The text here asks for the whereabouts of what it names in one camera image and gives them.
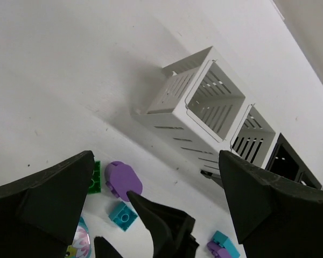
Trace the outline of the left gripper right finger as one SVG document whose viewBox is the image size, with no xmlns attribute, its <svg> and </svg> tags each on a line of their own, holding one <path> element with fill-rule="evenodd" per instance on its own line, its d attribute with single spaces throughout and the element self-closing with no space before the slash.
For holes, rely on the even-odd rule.
<svg viewBox="0 0 323 258">
<path fill-rule="evenodd" d="M 259 168 L 228 150 L 219 169 L 247 257 L 323 257 L 323 191 Z"/>
</svg>

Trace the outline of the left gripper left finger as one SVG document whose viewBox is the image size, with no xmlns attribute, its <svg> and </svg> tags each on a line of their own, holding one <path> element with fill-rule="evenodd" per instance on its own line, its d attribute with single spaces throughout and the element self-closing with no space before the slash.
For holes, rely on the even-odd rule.
<svg viewBox="0 0 323 258">
<path fill-rule="evenodd" d="M 64 257 L 95 166 L 85 150 L 0 186 L 0 257 Z"/>
</svg>

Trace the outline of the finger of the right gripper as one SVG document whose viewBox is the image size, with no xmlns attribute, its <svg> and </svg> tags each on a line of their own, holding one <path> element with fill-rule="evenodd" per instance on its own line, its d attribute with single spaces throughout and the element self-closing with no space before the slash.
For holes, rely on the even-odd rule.
<svg viewBox="0 0 323 258">
<path fill-rule="evenodd" d="M 94 238 L 96 258 L 123 258 L 122 255 L 102 236 Z"/>
<path fill-rule="evenodd" d="M 192 236 L 195 219 L 182 210 L 152 202 L 128 191 L 130 203 L 153 241 L 153 257 L 195 257 L 199 244 Z"/>
</svg>

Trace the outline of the lilac arched lego brick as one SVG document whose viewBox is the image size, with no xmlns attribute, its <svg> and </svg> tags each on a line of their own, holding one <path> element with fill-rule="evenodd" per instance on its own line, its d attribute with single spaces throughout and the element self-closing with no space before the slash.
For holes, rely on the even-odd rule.
<svg viewBox="0 0 323 258">
<path fill-rule="evenodd" d="M 214 241 L 208 242 L 207 248 L 214 258 L 231 258 L 229 252 Z"/>
</svg>

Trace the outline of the teal long lego brick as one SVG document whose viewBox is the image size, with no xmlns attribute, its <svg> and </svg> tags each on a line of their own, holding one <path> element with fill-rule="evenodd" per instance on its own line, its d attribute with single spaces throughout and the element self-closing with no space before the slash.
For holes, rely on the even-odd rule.
<svg viewBox="0 0 323 258">
<path fill-rule="evenodd" d="M 238 252 L 232 241 L 220 231 L 216 231 L 214 233 L 214 235 L 212 236 L 212 241 L 220 247 L 225 248 L 233 258 L 240 257 L 240 253 Z"/>
</svg>

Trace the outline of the lilac rounded lego piece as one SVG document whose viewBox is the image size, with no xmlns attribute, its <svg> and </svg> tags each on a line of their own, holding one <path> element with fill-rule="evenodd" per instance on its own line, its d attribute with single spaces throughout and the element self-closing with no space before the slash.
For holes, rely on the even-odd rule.
<svg viewBox="0 0 323 258">
<path fill-rule="evenodd" d="M 127 196 L 128 191 L 134 191 L 137 194 L 143 191 L 143 184 L 135 171 L 121 161 L 109 163 L 105 168 L 104 176 L 105 184 L 111 193 L 124 202 L 130 202 Z"/>
</svg>

